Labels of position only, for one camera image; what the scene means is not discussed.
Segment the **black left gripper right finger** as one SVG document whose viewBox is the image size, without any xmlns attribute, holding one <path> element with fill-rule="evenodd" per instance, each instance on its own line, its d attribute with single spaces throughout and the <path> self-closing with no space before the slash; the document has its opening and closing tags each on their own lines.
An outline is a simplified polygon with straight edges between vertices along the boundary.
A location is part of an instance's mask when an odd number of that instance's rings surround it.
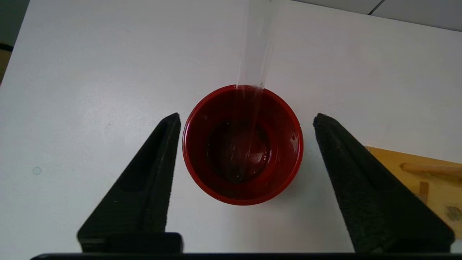
<svg viewBox="0 0 462 260">
<path fill-rule="evenodd" d="M 452 229 L 333 117 L 315 136 L 356 253 L 449 253 Z"/>
</svg>

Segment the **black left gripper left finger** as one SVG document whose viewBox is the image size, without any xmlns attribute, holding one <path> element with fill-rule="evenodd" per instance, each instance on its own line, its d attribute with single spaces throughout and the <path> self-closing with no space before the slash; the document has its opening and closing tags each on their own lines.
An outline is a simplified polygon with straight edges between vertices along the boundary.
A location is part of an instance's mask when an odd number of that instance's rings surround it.
<svg viewBox="0 0 462 260">
<path fill-rule="evenodd" d="M 163 118 L 77 233 L 84 253 L 181 253 L 166 232 L 180 115 Z"/>
</svg>

